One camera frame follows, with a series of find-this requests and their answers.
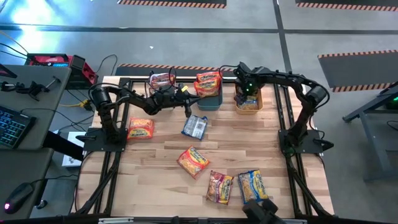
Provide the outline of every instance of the blue snack bag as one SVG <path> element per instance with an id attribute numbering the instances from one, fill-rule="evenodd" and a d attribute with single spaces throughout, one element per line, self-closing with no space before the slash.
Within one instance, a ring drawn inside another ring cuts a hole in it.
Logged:
<path id="1" fill-rule="evenodd" d="M 191 115 L 185 122 L 182 134 L 202 140 L 207 127 L 207 117 Z"/>
<path id="2" fill-rule="evenodd" d="M 238 182 L 242 193 L 243 204 L 247 204 L 250 200 L 260 202 L 268 198 L 260 170 L 251 170 L 238 174 Z"/>

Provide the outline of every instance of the teal bin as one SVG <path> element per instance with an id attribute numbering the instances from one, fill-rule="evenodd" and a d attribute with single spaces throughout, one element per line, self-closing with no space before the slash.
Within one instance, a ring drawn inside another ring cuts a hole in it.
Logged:
<path id="1" fill-rule="evenodd" d="M 204 97 L 198 101 L 199 110 L 202 111 L 216 111 L 223 104 L 223 83 L 220 86 L 220 93 L 218 96 Z"/>

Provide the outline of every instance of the red device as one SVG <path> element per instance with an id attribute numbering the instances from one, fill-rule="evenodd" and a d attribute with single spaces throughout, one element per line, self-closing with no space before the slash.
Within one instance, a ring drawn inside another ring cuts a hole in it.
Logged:
<path id="1" fill-rule="evenodd" d="M 97 74 L 86 63 L 86 59 L 66 54 L 27 54 L 25 65 L 68 67 L 72 69 L 66 90 L 87 90 L 94 85 Z"/>

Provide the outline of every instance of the computer mouse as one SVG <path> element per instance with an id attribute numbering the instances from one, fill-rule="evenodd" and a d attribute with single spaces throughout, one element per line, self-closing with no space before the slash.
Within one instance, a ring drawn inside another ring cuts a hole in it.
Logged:
<path id="1" fill-rule="evenodd" d="M 31 183 L 22 183 L 13 190 L 10 196 L 6 199 L 4 211 L 7 214 L 16 213 L 23 206 L 26 199 L 28 199 L 32 194 L 33 190 L 34 188 Z"/>

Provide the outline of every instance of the small container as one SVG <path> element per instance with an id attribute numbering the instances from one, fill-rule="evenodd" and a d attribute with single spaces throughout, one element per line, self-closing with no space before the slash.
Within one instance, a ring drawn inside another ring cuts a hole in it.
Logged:
<path id="1" fill-rule="evenodd" d="M 235 110 L 238 114 L 241 115 L 253 115 L 256 114 L 258 111 L 262 110 L 262 95 L 261 90 L 257 92 L 257 105 L 259 107 L 258 110 L 241 110 L 238 105 L 235 103 Z"/>
<path id="2" fill-rule="evenodd" d="M 198 101 L 199 110 L 202 111 L 216 111 L 223 104 L 223 83 L 220 85 L 220 93 L 218 96 L 204 97 Z"/>

